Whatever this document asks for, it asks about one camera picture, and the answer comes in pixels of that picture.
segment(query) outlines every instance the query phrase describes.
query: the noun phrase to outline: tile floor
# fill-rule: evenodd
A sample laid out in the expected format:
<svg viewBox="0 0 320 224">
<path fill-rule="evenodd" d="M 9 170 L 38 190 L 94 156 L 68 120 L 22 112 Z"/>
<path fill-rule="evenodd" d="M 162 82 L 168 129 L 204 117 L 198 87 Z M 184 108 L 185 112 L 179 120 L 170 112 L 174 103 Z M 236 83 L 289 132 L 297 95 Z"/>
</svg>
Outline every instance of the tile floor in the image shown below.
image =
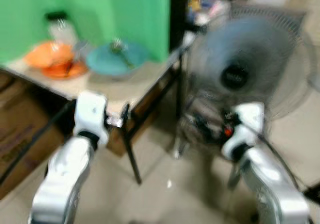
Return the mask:
<svg viewBox="0 0 320 224">
<path fill-rule="evenodd" d="M 312 92 L 295 112 L 273 123 L 271 138 L 294 172 L 308 185 L 320 180 L 320 94 Z M 97 153 L 83 186 L 76 224 L 250 223 L 253 195 L 241 183 L 227 189 L 231 164 L 195 150 L 173 160 L 175 121 L 164 108 L 134 146 L 143 183 L 138 186 L 127 156 Z M 45 163 L 0 202 L 1 224 L 26 223 Z M 320 224 L 319 207 L 310 204 Z"/>
</svg>

